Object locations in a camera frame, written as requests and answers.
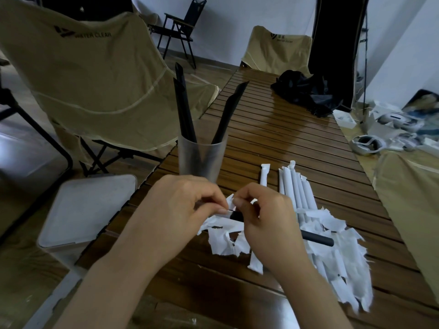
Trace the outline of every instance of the pile of torn paper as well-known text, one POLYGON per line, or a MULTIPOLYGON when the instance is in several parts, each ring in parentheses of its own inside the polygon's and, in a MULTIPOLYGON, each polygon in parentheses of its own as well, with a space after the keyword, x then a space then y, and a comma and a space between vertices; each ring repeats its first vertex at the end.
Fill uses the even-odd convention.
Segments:
MULTIPOLYGON (((317 209, 309 181, 294 169, 292 160, 288 167, 279 169, 279 191, 288 196, 293 203, 301 230, 334 239, 329 247, 304 240, 306 252, 317 271, 332 286, 338 300, 350 303, 354 312, 359 304, 369 311, 373 299, 370 269, 365 259, 366 249, 358 244, 363 239, 354 228, 347 228, 346 222, 331 215, 329 210, 317 209)), ((262 164, 260 184, 267 185, 270 164, 262 164)), ((229 209, 233 210, 233 195, 227 198, 229 209)), ((244 236, 244 223, 228 218, 211 216, 201 226, 209 233, 212 253, 218 255, 249 254, 250 246, 244 236), (230 233, 240 232, 233 242, 230 233)), ((263 274, 262 263, 254 253, 251 254, 249 269, 263 274)))

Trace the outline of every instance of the white lid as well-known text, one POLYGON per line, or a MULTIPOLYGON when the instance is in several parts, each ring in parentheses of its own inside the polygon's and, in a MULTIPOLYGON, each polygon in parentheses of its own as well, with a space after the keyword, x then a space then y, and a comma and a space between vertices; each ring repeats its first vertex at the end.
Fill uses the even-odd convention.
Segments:
POLYGON ((136 190, 134 175, 70 180, 58 190, 38 237, 41 248, 94 240, 136 190))

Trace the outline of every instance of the wooden table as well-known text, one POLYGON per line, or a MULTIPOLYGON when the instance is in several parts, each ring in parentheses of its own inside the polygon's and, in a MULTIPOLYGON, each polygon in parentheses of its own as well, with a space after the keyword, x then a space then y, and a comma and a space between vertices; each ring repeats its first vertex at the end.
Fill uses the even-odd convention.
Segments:
MULTIPOLYGON (((430 288, 333 118, 317 118, 287 103, 270 89, 275 75, 244 68, 202 118, 218 119, 228 96, 248 80, 230 122, 217 181, 224 194, 258 182, 262 163, 271 164, 268 187, 277 190, 277 169, 295 160, 317 205, 346 220, 365 239, 374 301, 370 313, 358 315, 343 306, 354 327, 439 328, 439 307, 430 288)), ((166 174, 178 174, 177 148, 85 250, 78 265, 89 268, 110 250, 136 206, 166 174)), ((290 328, 295 320, 282 288, 270 272, 259 275, 248 264, 249 255, 212 255, 203 232, 154 277, 145 293, 237 328, 290 328)))

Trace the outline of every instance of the black cloth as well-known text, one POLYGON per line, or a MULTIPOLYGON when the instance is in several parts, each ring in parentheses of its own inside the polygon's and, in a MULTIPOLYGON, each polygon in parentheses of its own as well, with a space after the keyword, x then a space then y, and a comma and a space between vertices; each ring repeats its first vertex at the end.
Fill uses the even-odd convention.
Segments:
POLYGON ((306 78, 300 71, 287 70, 276 78, 271 88, 289 103, 306 107, 311 114, 326 117, 343 103, 328 91, 322 75, 306 78))

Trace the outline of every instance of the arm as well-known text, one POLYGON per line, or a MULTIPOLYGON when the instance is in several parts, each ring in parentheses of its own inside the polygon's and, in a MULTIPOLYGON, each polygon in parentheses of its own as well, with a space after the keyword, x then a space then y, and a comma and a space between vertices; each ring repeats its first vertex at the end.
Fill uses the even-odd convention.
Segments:
POLYGON ((125 328, 157 271, 185 247, 208 216, 227 209, 219 187, 205 178, 162 177, 110 252, 91 267, 54 329, 125 328), (201 199, 207 203, 194 210, 201 199))
POLYGON ((352 328, 306 254, 291 200, 251 183, 235 194, 233 202, 243 213, 247 241, 282 286, 300 328, 352 328), (253 198, 258 201, 252 205, 253 198))

